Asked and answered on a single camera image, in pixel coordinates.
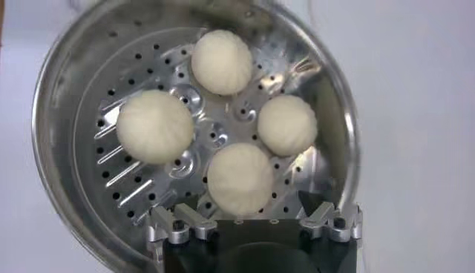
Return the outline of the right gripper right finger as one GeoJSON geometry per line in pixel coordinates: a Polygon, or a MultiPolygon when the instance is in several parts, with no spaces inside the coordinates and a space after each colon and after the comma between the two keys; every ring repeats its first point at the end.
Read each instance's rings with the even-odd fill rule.
{"type": "Polygon", "coordinates": [[[363,211],[358,204],[337,208],[320,194],[299,191],[298,198],[305,215],[299,220],[311,240],[323,235],[337,243],[348,243],[363,237],[363,211]]]}

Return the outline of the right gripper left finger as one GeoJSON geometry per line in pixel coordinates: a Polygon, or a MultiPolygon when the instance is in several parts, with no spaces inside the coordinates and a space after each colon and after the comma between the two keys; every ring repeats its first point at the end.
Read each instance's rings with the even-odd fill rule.
{"type": "Polygon", "coordinates": [[[172,245],[181,245],[190,240],[191,232],[198,240],[207,241],[217,231],[216,221],[206,219],[185,203],[176,205],[173,211],[161,205],[154,207],[146,220],[150,243],[167,239],[172,245]]]}

